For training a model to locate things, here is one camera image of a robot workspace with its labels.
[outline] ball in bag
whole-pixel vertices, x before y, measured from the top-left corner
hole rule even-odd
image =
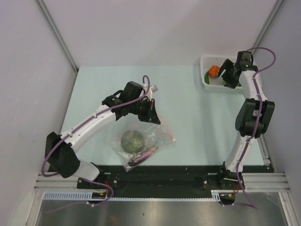
[[[129,130],[121,137],[121,147],[127,153],[138,153],[145,147],[144,137],[141,132]]]

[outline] clear plastic bag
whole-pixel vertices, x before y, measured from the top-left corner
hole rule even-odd
[[[128,117],[126,124],[112,137],[112,147],[122,159],[126,172],[140,165],[162,147],[175,143],[176,139],[159,116],[160,125],[140,122]]]

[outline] light blue table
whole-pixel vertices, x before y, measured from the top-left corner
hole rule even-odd
[[[142,83],[147,74],[158,86],[154,94],[157,112],[167,121],[176,145],[163,147],[143,165],[220,165],[236,138],[235,118],[243,94],[210,93],[204,90],[198,66],[81,67],[71,96],[62,131],[88,117],[101,102],[127,82]],[[127,117],[100,131],[78,153],[99,165],[121,165],[110,137],[125,126]],[[263,165],[254,144],[246,165]]]

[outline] white wall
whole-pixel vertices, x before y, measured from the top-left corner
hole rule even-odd
[[[0,3],[0,225],[33,189],[75,74],[33,0]]]
[[[77,66],[192,65],[255,42],[276,0],[45,0]]]
[[[263,90],[276,108],[269,129],[267,143],[278,171],[286,173],[289,185],[301,210],[301,4],[286,1],[261,46],[277,55],[274,66],[261,73]],[[272,57],[264,50],[255,54],[260,68]]]

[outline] plastic container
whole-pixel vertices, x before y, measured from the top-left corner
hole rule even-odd
[[[205,74],[213,65],[221,66],[226,59],[236,62],[236,56],[203,55],[200,61],[201,79],[206,91],[220,93],[243,93],[243,88],[237,86],[235,89],[225,87],[222,77],[209,77],[209,84],[205,82]]]

